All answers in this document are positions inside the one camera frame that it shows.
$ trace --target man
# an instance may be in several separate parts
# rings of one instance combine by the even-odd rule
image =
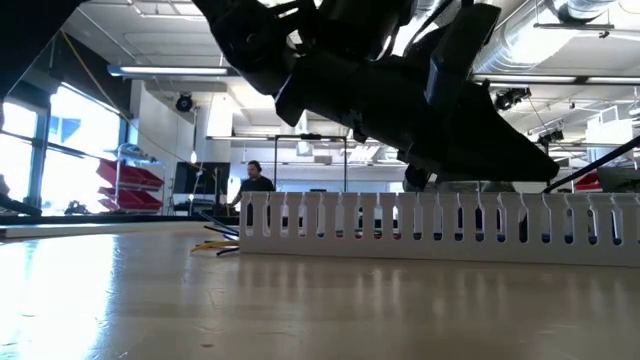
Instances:
[[[235,207],[240,202],[242,193],[245,191],[276,191],[271,180],[262,176],[262,167],[256,160],[251,160],[247,164],[247,175],[249,175],[249,178],[242,182],[242,185],[240,185],[240,191],[238,191],[238,195],[236,195],[235,199],[233,199],[229,206]],[[269,209],[267,209],[267,224],[269,224],[270,220],[269,215]],[[253,206],[251,206],[251,204],[247,206],[247,225],[253,225]]]

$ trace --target table surface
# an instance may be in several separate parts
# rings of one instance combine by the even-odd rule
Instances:
[[[640,269],[0,246],[0,359],[640,359]]]

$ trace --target ductwork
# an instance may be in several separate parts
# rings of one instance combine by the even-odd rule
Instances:
[[[536,23],[585,24],[615,3],[617,0],[529,0],[496,29],[491,42],[476,58],[474,71],[531,70],[578,33],[578,30],[534,28]]]

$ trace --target person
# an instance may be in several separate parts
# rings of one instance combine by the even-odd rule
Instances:
[[[242,182],[240,191],[238,191],[238,195],[236,195],[229,204],[230,206],[236,206],[240,202],[240,199],[242,199],[242,193],[245,191],[276,191],[271,180],[262,176],[262,167],[258,161],[249,161],[247,164],[247,175],[249,175],[249,178]]]

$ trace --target security camera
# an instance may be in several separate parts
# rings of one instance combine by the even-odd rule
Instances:
[[[178,101],[176,101],[176,110],[180,112],[189,112],[193,108],[193,100],[191,100],[191,94],[180,94]]]

